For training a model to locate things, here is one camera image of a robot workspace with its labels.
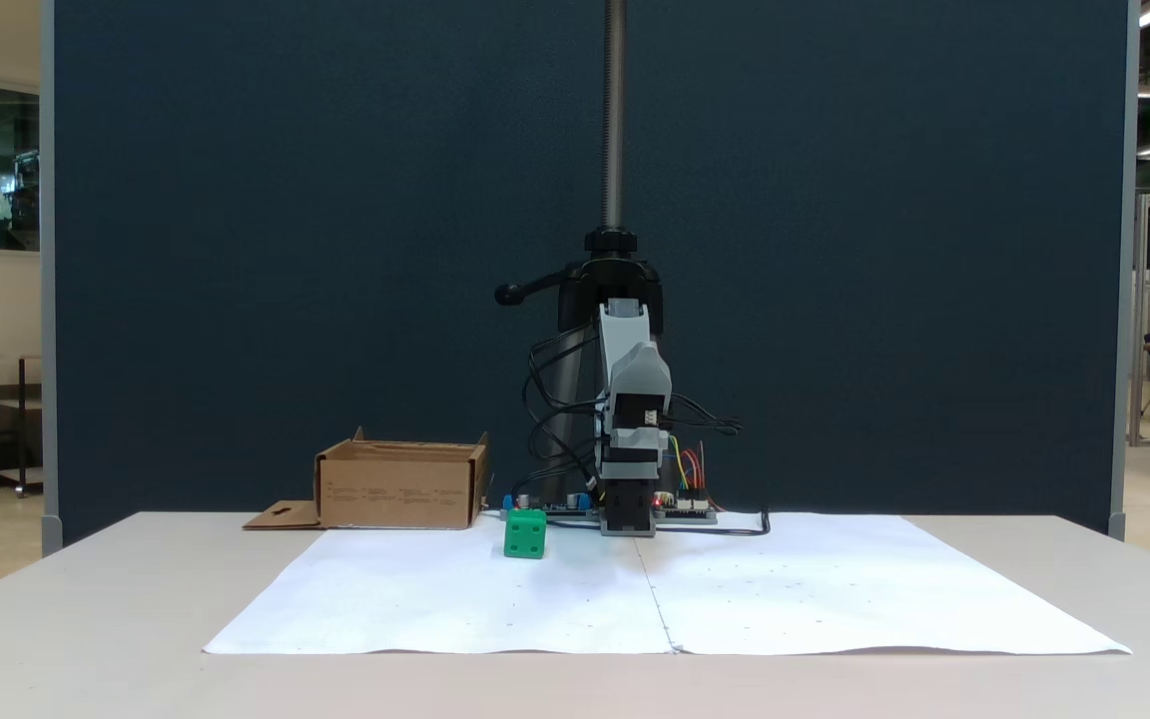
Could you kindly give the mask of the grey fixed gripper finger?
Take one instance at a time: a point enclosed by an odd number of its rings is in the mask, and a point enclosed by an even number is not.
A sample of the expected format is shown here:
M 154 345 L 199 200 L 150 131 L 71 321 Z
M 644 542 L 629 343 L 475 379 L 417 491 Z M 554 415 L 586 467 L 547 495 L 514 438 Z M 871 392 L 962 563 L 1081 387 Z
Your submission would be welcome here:
M 670 368 L 657 343 L 638 343 L 615 364 L 616 393 L 670 393 Z

